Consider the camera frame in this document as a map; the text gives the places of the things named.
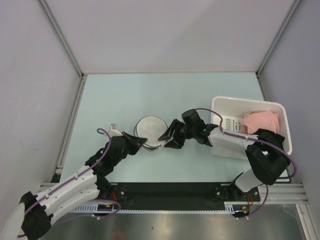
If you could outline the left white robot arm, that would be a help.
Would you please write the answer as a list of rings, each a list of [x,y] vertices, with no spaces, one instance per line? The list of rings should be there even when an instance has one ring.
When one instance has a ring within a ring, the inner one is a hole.
[[[128,155],[135,155],[147,142],[126,132],[108,137],[108,142],[91,156],[72,176],[45,191],[25,193],[20,202],[24,204],[23,236],[38,240],[66,213],[96,198],[105,200],[110,196],[111,184],[106,179],[115,166]]]

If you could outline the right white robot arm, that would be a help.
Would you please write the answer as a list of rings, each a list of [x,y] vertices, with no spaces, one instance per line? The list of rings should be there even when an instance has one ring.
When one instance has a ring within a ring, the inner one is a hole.
[[[258,129],[254,135],[228,132],[221,124],[206,124],[196,109],[185,111],[181,117],[182,121],[174,119],[158,138],[166,142],[166,148],[181,149],[186,140],[194,139],[201,145],[223,148],[248,159],[250,169],[230,184],[230,194],[237,201],[257,186],[273,185],[291,163],[283,149],[285,138],[270,130]]]

